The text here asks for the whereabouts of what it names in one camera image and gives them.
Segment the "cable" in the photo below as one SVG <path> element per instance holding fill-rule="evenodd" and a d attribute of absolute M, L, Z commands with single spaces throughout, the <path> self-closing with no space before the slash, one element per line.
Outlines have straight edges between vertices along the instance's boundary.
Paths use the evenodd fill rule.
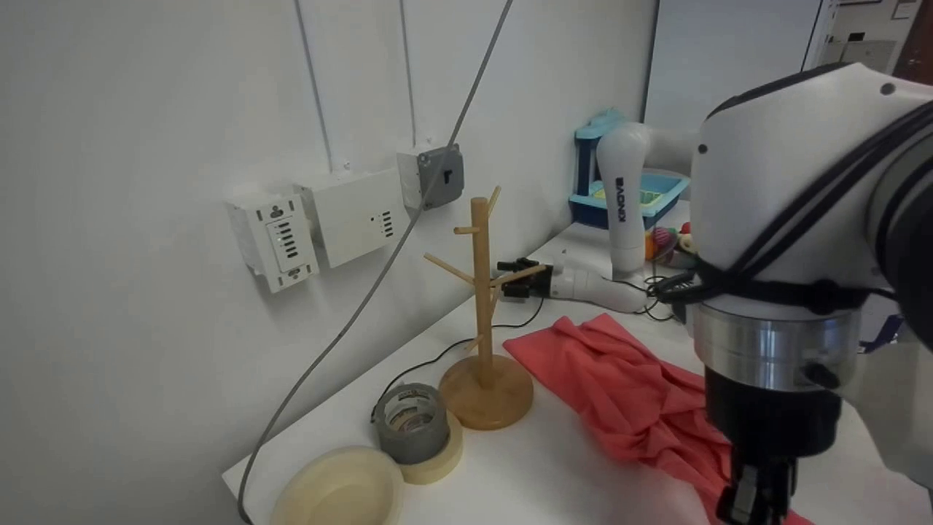
<path fill-rule="evenodd" d="M 549 303 L 549 296 L 543 296 L 543 300 L 536 303 L 536 308 L 533 308 L 525 321 L 520 321 L 520 324 L 492 324 L 492 328 L 522 328 L 522 325 L 527 325 L 527 324 L 536 321 L 536 314 L 545 308 L 545 303 Z"/>
<path fill-rule="evenodd" d="M 869 295 L 879 295 L 879 296 L 886 296 L 886 300 L 898 300 L 898 295 L 889 290 L 889 287 L 869 287 Z"/>
<path fill-rule="evenodd" d="M 695 273 L 702 276 L 695 287 L 660 287 L 660 296 L 666 303 L 701 303 L 723 290 L 723 281 L 745 284 L 756 281 L 756 273 L 761 273 L 768 264 L 772 264 L 785 251 L 790 251 L 826 211 L 834 210 L 836 201 L 844 201 L 886 153 L 901 149 L 906 140 L 915 136 L 915 130 L 927 127 L 933 115 L 933 105 L 918 105 L 909 114 L 898 115 L 886 127 L 876 130 L 869 140 L 863 140 L 857 149 L 847 152 L 828 172 L 822 172 L 816 179 L 809 184 L 790 203 L 783 207 L 777 219 L 749 241 L 749 246 L 723 270 L 710 264 L 705 260 L 695 255 L 697 268 Z M 777 300 L 780 290 L 799 295 L 780 287 L 783 281 L 765 281 L 772 284 L 768 295 Z"/>
<path fill-rule="evenodd" d="M 637 281 L 631 281 L 631 279 L 615 279 L 615 281 L 622 281 L 622 284 L 627 284 L 627 287 L 637 287 L 637 290 L 641 290 L 641 295 L 651 295 L 651 287 L 637 284 Z"/>
<path fill-rule="evenodd" d="M 409 375 L 409 373 L 418 373 L 418 370 L 422 370 L 422 368 L 433 368 L 433 363 L 439 363 L 440 357 L 447 357 L 447 353 L 453 353 L 453 349 L 459 349 L 459 346 L 465 346 L 465 343 L 472 343 L 476 337 L 460 337 L 460 340 L 453 340 L 450 346 L 443 346 L 439 356 L 433 356 L 428 360 L 420 360 L 420 363 L 411 363 L 411 368 L 406 368 L 406 370 L 401 370 L 385 388 L 383 388 L 383 395 L 402 379 L 402 375 Z"/>
<path fill-rule="evenodd" d="M 315 93 L 315 106 L 319 106 L 319 121 L 320 121 L 320 141 L 325 141 L 325 153 L 328 153 L 328 172 L 332 172 L 331 127 L 328 127 L 328 115 L 325 115 L 320 85 L 319 85 L 315 54 L 312 54 L 312 36 L 310 36 L 310 26 L 303 23 L 301 0 L 294 0 L 294 16 L 299 16 L 299 31 L 301 31 L 303 61 L 306 61 L 310 77 L 312 77 L 312 93 Z"/>
<path fill-rule="evenodd" d="M 471 105 L 472 105 L 472 95 L 488 73 L 488 63 L 491 63 L 491 54 L 497 48 L 497 41 L 500 41 L 500 31 L 506 26 L 506 16 L 511 12 L 514 0 L 507 0 L 507 4 L 503 7 L 503 16 L 497 23 L 497 31 L 492 31 L 492 41 L 488 47 L 488 54 L 485 54 L 485 63 L 471 88 L 471 95 L 459 114 L 459 125 L 453 130 L 453 141 L 471 114 Z M 325 127 L 325 144 L 331 149 L 331 136 L 328 136 L 328 125 L 325 125 L 325 109 L 320 109 L 320 95 L 319 95 L 319 77 L 315 77 L 315 67 L 312 67 L 312 51 L 310 51 L 310 35 L 306 35 L 306 23 L 303 23 L 303 4 L 301 0 L 294 0 L 294 15 L 299 15 L 299 26 L 301 26 L 301 36 L 303 36 L 303 47 L 306 47 L 306 61 L 310 61 L 310 74 L 312 74 L 312 88 L 315 88 L 315 101 L 319 101 L 319 114 L 320 114 L 320 127 Z M 237 509 L 239 516 L 253 525 L 253 518 L 249 516 L 246 509 L 246 489 L 249 489 L 249 480 L 250 480 L 250 471 L 253 471 L 253 464 L 258 464 L 258 454 L 264 451 L 266 439 L 271 438 L 275 424 L 281 421 L 284 410 L 291 405 L 294 392 L 303 388 L 303 382 L 320 368 L 320 360 L 345 340 L 345 334 L 354 328 L 354 324 L 360 321 L 360 314 L 369 308 L 369 303 L 373 300 L 373 295 L 379 290 L 383 279 L 389 276 L 389 270 L 393 268 L 393 261 L 401 260 L 415 225 L 420 222 L 422 214 L 422 207 L 411 211 L 411 222 L 406 228 L 406 233 L 401 236 L 396 246 L 392 251 L 392 255 L 385 260 L 383 270 L 377 273 L 373 284 L 364 290 L 364 296 L 360 300 L 360 305 L 354 308 L 354 314 L 348 316 L 348 324 L 331 337 L 331 343 L 315 356 L 315 360 L 299 375 L 299 382 L 290 388 L 290 392 L 284 395 L 284 403 L 275 408 L 275 413 L 268 417 L 259 439 L 253 443 L 250 448 L 250 456 L 243 468 L 243 477 L 239 477 L 239 493 L 237 493 Z"/>
<path fill-rule="evenodd" d="M 472 99 L 476 99 L 479 85 L 481 85 L 485 74 L 488 74 L 492 48 L 497 48 L 497 42 L 500 42 L 500 35 L 503 35 L 503 26 L 506 26 L 511 7 L 514 7 L 514 0 L 506 0 L 503 15 L 500 15 L 500 23 L 497 23 L 497 31 L 492 31 L 492 36 L 491 36 L 491 42 L 488 42 L 485 61 L 479 63 L 479 73 L 476 73 L 476 77 L 472 77 L 472 88 L 471 88 L 471 93 L 468 93 L 468 101 L 465 101 L 465 106 L 460 106 L 460 115 L 459 115 L 455 130 L 450 133 L 447 144 L 455 144 L 455 141 L 459 141 L 459 133 L 460 133 L 465 118 L 468 118 L 468 109 L 471 109 L 471 105 L 472 105 Z"/>
<path fill-rule="evenodd" d="M 409 36 L 409 0 L 401 0 L 401 19 L 402 19 L 402 54 L 406 54 L 406 88 L 409 88 L 409 130 L 411 130 L 411 152 L 418 149 L 418 106 L 415 106 L 415 73 L 411 73 L 411 36 Z"/>
<path fill-rule="evenodd" d="M 385 260 L 383 270 L 377 273 L 373 284 L 369 287 L 369 295 L 360 300 L 360 305 L 354 308 L 354 314 L 348 316 L 348 324 L 339 328 L 336 337 L 331 337 L 331 343 L 325 346 L 325 353 L 319 353 L 319 357 L 299 375 L 299 382 L 291 385 L 291 389 L 284 395 L 284 403 L 275 408 L 271 419 L 266 421 L 246 468 L 243 468 L 243 477 L 239 477 L 239 497 L 237 497 L 237 508 L 239 508 L 239 516 L 246 522 L 253 522 L 246 509 L 246 489 L 249 489 L 249 477 L 253 471 L 253 464 L 258 464 L 258 454 L 259 448 L 266 446 L 266 439 L 271 438 L 275 424 L 281 421 L 284 410 L 291 405 L 294 392 L 301 389 L 301 385 L 320 368 L 320 360 L 345 340 L 345 334 L 354 328 L 355 316 L 364 312 L 364 305 L 373 300 L 373 295 L 379 290 L 385 273 L 392 270 L 392 264 L 401 260 L 418 219 L 420 219 L 422 210 L 418 210 L 402 233 L 402 239 L 396 241 L 396 246 L 392 251 L 392 255 Z"/>
<path fill-rule="evenodd" d="M 492 324 L 492 328 L 525 328 L 527 324 L 536 321 L 536 314 L 545 308 L 545 303 L 549 303 L 549 300 L 543 296 L 543 300 L 536 303 L 536 308 L 533 308 L 522 324 Z M 439 356 L 433 356 L 433 357 L 425 357 L 425 360 L 418 360 L 418 363 L 401 370 L 401 373 L 383 388 L 383 395 L 385 395 L 402 375 L 439 363 L 440 357 L 447 357 L 447 353 L 453 353 L 453 349 L 459 349 L 459 346 L 465 346 L 465 343 L 471 343 L 471 340 L 476 340 L 476 337 L 453 340 L 453 343 L 443 346 Z"/>
<path fill-rule="evenodd" d="M 653 308 L 663 303 L 656 295 L 653 295 L 653 284 L 660 284 L 660 281 L 666 281 L 669 276 L 660 276 L 660 255 L 653 255 L 651 260 L 651 284 L 647 284 L 647 295 L 651 295 L 651 300 L 644 303 L 644 314 L 651 316 L 651 321 L 656 321 L 656 324 L 669 324 L 669 321 L 673 321 L 676 316 L 676 312 L 670 308 L 669 312 L 669 316 L 660 316 Z"/>

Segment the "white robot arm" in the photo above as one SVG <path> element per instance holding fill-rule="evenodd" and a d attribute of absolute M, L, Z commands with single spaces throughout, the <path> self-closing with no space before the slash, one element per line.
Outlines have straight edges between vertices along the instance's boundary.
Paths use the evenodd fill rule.
<path fill-rule="evenodd" d="M 834 443 L 841 388 L 857 379 L 866 295 L 896 296 L 933 346 L 933 89 L 863 63 L 765 85 L 705 118 L 692 172 L 697 279 L 656 295 L 692 305 L 710 419 L 736 446 L 720 518 L 777 525 L 797 456 Z M 869 284 L 873 264 L 889 287 Z M 905 403 L 915 389 L 898 395 L 889 410 L 914 410 Z M 921 448 L 879 448 L 896 468 L 933 465 L 905 456 Z"/>

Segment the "tabletop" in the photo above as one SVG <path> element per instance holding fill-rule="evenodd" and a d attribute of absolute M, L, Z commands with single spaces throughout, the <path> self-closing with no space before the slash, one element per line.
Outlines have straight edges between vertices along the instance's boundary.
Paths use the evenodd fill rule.
<path fill-rule="evenodd" d="M 543 244 L 536 255 L 611 273 L 606 233 L 583 225 L 565 228 Z M 503 300 L 497 324 L 525 321 L 533 308 L 536 300 Z M 497 328 L 497 349 L 506 353 L 506 337 L 551 325 L 557 316 L 583 324 L 602 312 L 603 308 L 586 303 L 549 300 L 525 328 Z M 702 373 L 692 333 L 683 324 L 660 324 L 647 314 L 613 316 L 660 357 Z M 271 522 L 278 496 L 315 456 L 348 446 L 373 446 L 369 413 L 383 388 L 401 370 L 472 334 L 472 325 L 472 300 L 468 300 L 268 439 L 258 456 L 246 497 L 253 522 Z M 439 385 L 443 370 L 460 356 L 465 349 L 455 349 L 440 363 L 406 379 Z M 230 493 L 239 489 L 243 468 L 246 461 L 223 475 Z M 816 525 L 933 522 L 927 493 L 882 464 L 866 424 L 848 405 L 844 408 L 834 448 L 799 464 L 794 509 Z M 641 464 L 615 464 L 603 456 L 589 439 L 580 417 L 536 382 L 533 408 L 525 419 L 503 432 L 468 432 L 465 456 L 453 475 L 428 487 L 406 483 L 401 525 L 420 522 L 702 525 L 705 512 L 688 483 Z"/>

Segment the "electrical outlet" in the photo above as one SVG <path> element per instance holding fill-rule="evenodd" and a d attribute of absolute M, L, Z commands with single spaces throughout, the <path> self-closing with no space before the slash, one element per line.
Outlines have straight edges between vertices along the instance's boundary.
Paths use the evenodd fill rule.
<path fill-rule="evenodd" d="M 406 207 L 393 174 L 369 174 L 310 187 L 319 244 L 328 268 L 392 244 L 402 233 Z"/>
<path fill-rule="evenodd" d="M 401 174 L 406 207 L 443 207 L 465 193 L 465 153 L 460 144 L 428 152 L 401 152 Z"/>
<path fill-rule="evenodd" d="M 243 260 L 271 295 L 319 270 L 312 228 L 291 187 L 258 190 L 230 201 Z"/>

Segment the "pink towel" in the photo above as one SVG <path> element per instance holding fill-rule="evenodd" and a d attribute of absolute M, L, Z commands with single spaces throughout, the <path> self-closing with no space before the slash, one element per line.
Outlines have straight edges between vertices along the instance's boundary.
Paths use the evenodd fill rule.
<path fill-rule="evenodd" d="M 710 518 L 730 480 L 730 439 L 705 419 L 702 379 L 660 360 L 611 314 L 506 340 L 565 400 L 613 461 L 641 461 L 697 487 Z"/>

